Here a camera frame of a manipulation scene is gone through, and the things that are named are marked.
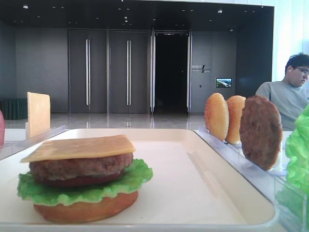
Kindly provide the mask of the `sesame top bun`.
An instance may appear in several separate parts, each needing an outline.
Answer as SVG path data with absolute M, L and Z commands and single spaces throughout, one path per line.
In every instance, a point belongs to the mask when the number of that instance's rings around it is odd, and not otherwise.
M 220 93 L 213 93 L 207 99 L 205 126 L 220 141 L 225 140 L 229 126 L 229 112 L 227 102 Z

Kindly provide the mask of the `green lettuce leaf on burger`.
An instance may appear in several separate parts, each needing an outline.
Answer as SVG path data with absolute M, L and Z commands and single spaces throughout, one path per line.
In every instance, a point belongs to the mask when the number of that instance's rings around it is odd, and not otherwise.
M 103 185 L 82 187 L 49 187 L 34 181 L 31 172 L 19 174 L 17 195 L 25 201 L 32 201 L 37 205 L 69 206 L 74 203 L 98 203 L 104 198 L 114 198 L 120 193 L 130 194 L 139 190 L 142 185 L 153 177 L 152 168 L 142 159 L 134 159 L 125 168 L 122 177 Z

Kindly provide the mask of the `brown meat patty on burger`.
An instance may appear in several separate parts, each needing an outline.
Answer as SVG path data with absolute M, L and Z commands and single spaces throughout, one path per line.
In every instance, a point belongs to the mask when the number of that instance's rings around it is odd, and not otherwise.
M 67 180 L 85 176 L 108 176 L 119 174 L 130 166 L 133 154 L 91 159 L 59 159 L 31 162 L 29 168 L 39 180 Z

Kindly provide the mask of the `red tomato slice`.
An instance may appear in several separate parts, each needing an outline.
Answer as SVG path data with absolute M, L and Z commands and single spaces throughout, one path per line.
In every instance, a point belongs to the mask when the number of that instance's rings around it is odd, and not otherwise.
M 114 181 L 120 178 L 124 174 L 125 170 L 122 169 L 117 173 L 109 174 L 107 176 L 80 176 L 66 180 L 48 180 L 39 179 L 35 177 L 36 183 L 40 183 L 51 187 L 80 187 L 80 186 L 90 186 L 90 185 L 100 185 L 107 182 Z

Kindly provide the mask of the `upright brown meat patty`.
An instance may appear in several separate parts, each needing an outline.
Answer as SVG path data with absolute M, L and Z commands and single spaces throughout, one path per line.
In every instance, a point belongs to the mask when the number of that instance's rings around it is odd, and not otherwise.
M 239 134 L 245 158 L 270 170 L 278 160 L 282 142 L 281 116 L 276 105 L 262 96 L 246 99 Z

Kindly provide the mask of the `yellow cheese slice on burger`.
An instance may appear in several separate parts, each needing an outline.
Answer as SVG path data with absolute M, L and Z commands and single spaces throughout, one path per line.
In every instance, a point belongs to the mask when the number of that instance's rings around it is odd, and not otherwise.
M 50 140 L 43 142 L 20 162 L 105 158 L 133 153 L 135 150 L 125 135 Z

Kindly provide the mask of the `upright yellow cheese slice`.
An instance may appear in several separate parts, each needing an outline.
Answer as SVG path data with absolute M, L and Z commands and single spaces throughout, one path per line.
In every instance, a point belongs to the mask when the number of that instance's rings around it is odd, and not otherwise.
M 47 94 L 27 92 L 27 100 L 27 138 L 32 138 L 50 129 L 50 96 Z

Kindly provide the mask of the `green lettuce in rack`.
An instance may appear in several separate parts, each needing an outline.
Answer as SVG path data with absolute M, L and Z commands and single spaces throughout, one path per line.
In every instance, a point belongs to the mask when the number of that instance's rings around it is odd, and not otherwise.
M 295 188 L 309 194 L 309 107 L 295 121 L 295 130 L 286 140 L 287 165 L 286 180 Z M 303 197 L 296 196 L 291 188 L 283 188 L 277 193 L 279 202 L 297 215 L 303 215 Z

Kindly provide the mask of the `dark double door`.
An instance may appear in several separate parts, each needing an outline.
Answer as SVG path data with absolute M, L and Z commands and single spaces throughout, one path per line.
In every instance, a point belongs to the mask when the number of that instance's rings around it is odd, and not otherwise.
M 68 31 L 72 113 L 148 112 L 145 31 Z

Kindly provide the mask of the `cream plastic serving tray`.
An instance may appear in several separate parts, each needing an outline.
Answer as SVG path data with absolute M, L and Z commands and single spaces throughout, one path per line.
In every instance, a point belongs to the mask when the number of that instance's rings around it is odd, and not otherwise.
M 0 229 L 3 232 L 274 232 L 279 211 L 199 135 L 182 129 L 74 129 L 56 139 L 125 134 L 134 157 L 152 168 L 137 201 L 115 217 L 85 224 L 45 221 L 17 195 L 20 160 L 29 146 L 0 162 Z

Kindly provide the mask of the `bottom bun slice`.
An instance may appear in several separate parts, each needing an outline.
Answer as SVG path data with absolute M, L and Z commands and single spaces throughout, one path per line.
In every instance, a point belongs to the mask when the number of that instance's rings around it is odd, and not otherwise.
M 45 219 L 55 223 L 86 223 L 114 217 L 129 208 L 138 198 L 137 191 L 119 193 L 114 198 L 103 198 L 98 203 L 77 202 L 72 205 L 34 205 L 34 209 Z

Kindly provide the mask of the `white patty holder clip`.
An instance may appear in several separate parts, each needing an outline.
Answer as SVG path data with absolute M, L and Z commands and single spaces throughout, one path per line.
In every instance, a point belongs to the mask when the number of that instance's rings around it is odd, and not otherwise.
M 281 142 L 281 149 L 278 154 L 278 159 L 273 167 L 267 172 L 272 176 L 285 176 L 288 160 L 285 154 L 285 142 Z

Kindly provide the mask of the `seated man in grey shirt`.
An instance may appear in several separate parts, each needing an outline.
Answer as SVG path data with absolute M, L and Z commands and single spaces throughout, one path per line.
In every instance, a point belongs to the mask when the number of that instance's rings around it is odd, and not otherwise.
M 309 80 L 309 56 L 299 53 L 289 58 L 283 80 L 264 82 L 256 91 L 276 105 L 282 129 L 293 131 L 295 121 L 309 104 L 309 91 L 304 84 Z

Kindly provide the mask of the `green draped table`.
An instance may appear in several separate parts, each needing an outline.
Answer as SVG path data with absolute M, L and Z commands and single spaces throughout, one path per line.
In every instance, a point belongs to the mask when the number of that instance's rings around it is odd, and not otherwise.
M 28 117 L 28 100 L 27 98 L 1 100 L 0 110 L 5 120 L 26 119 Z

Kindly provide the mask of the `clear acrylic rack left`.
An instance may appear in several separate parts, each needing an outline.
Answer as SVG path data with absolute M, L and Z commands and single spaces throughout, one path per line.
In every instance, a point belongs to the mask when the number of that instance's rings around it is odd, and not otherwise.
M 23 133 L 25 129 L 7 129 L 9 136 L 8 138 L 13 138 L 14 135 L 17 136 L 18 140 L 5 140 L 4 145 L 0 147 L 0 160 L 8 158 L 20 151 L 28 149 L 36 144 L 44 142 L 56 135 L 59 135 L 66 131 L 66 126 L 60 126 L 57 128 L 52 128 L 47 132 L 42 134 L 36 135 L 32 138 L 28 138 L 25 140 L 21 140 L 24 136 L 20 135 L 19 133 Z

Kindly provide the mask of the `clear acrylic rack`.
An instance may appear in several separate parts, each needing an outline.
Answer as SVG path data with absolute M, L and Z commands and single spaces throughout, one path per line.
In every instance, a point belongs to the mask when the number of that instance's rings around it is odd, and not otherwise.
M 283 170 L 273 168 L 263 171 L 246 159 L 241 145 L 230 145 L 219 141 L 204 127 L 197 134 L 243 175 L 257 190 L 275 204 L 279 211 L 279 224 L 288 232 L 307 232 L 309 230 L 309 198 L 302 190 L 285 180 L 286 166 Z
M 52 128 L 47 132 L 42 134 L 36 135 L 32 138 L 28 138 L 25 140 L 21 140 L 24 136 L 20 135 L 19 133 L 23 133 L 25 129 L 7 129 L 9 136 L 8 138 L 13 138 L 14 135 L 17 136 L 18 140 L 5 140 L 4 145 L 0 147 L 0 160 L 8 158 L 20 151 L 28 149 L 36 144 L 44 142 L 56 135 L 59 135 L 66 131 L 66 126 L 60 126 L 57 128 Z

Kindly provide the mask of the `red food piece left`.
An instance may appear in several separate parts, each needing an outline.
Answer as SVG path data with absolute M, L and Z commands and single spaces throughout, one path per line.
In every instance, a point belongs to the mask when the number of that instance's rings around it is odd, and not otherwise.
M 0 111 L 0 146 L 4 145 L 4 137 L 5 137 L 5 121 L 2 111 Z

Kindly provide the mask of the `clear acrylic rack right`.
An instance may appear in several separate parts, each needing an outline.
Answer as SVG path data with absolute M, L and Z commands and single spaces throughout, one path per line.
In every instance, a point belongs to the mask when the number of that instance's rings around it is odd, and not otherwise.
M 285 180 L 286 166 L 283 170 L 273 168 L 263 171 L 246 159 L 241 145 L 230 145 L 219 141 L 204 127 L 197 134 L 243 175 L 257 190 L 275 204 L 279 211 L 279 224 L 288 232 L 307 232 L 309 230 L 309 198 L 302 190 Z

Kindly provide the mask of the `small wall screen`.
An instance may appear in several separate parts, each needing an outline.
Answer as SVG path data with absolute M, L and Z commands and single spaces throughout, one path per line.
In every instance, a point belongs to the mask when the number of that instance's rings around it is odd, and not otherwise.
M 216 78 L 216 87 L 232 87 L 232 79 L 231 78 Z

